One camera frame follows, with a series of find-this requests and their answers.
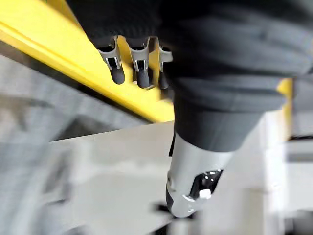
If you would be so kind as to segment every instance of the silver metal bracket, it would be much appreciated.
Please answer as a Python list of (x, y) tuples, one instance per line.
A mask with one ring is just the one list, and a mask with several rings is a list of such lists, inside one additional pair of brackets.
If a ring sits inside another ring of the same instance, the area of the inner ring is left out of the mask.
[(147, 71), (148, 70), (148, 64), (149, 64), (149, 40), (144, 47), (144, 49), (136, 50), (130, 47), (130, 52), (132, 55), (132, 60), (134, 64), (134, 68), (136, 72), (139, 71)]
[(100, 55), (102, 56), (104, 62), (106, 62), (110, 70), (112, 70), (113, 68), (121, 68), (122, 60), (117, 45), (117, 36), (114, 37), (114, 48), (111, 51), (98, 51), (100, 52)]
[(169, 50), (165, 50), (164, 48), (159, 48), (159, 61), (160, 61), (160, 71), (163, 72), (164, 63), (172, 62), (173, 55)]

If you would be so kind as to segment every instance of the black fingertip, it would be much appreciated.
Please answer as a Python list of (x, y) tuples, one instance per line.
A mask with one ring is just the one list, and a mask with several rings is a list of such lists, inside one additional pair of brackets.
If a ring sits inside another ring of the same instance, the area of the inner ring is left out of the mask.
[(136, 72), (136, 80), (137, 80), (137, 85), (140, 88), (147, 88), (149, 87), (149, 76), (148, 76), (148, 71), (139, 71)]
[(165, 74), (161, 71), (158, 76), (158, 86), (160, 87), (161, 90), (165, 90), (168, 88), (168, 83), (166, 81)]
[(114, 83), (121, 85), (125, 82), (125, 75), (122, 66), (120, 69), (113, 68), (110, 72)]

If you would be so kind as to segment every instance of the robotic arm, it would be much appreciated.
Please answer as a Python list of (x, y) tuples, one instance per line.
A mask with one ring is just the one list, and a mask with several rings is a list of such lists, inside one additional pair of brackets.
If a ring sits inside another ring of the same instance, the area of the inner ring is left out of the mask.
[(158, 37), (160, 86), (175, 93), (166, 199), (176, 217), (202, 209), (263, 113), (284, 103), (280, 81), (312, 66), (310, 1), (67, 1), (117, 84), (116, 36), (127, 39), (141, 88), (149, 85), (148, 38)]

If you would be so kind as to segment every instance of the yellow metal rail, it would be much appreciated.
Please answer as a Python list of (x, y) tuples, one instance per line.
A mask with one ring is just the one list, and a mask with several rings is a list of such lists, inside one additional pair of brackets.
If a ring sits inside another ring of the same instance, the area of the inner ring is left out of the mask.
[[(88, 40), (65, 0), (0, 0), (0, 40), (153, 121), (174, 119), (171, 102), (160, 90), (140, 89), (123, 38), (119, 39), (126, 82), (116, 85), (100, 54)], [(158, 73), (157, 51), (149, 66)]]

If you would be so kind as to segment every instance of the robotic finger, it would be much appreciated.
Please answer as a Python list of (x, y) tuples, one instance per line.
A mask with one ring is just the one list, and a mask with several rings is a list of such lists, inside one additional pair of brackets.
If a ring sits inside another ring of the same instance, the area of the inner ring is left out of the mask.
[(111, 37), (109, 44), (106, 47), (98, 48), (98, 51), (110, 69), (113, 81), (118, 85), (123, 84), (125, 75), (118, 49), (117, 36)]
[(169, 63), (173, 61), (172, 53), (169, 49), (165, 47), (159, 47), (159, 61), (160, 61), (160, 73), (158, 77), (158, 85), (161, 90), (168, 88), (168, 83), (166, 81), (165, 74), (163, 72), (164, 63)]
[(149, 40), (149, 37), (140, 39), (126, 38), (132, 55), (137, 85), (140, 88), (149, 87)]
[(198, 148), (178, 134), (175, 134), (172, 147), (166, 202), (175, 217), (185, 218), (201, 210), (211, 198), (233, 153), (211, 152)]

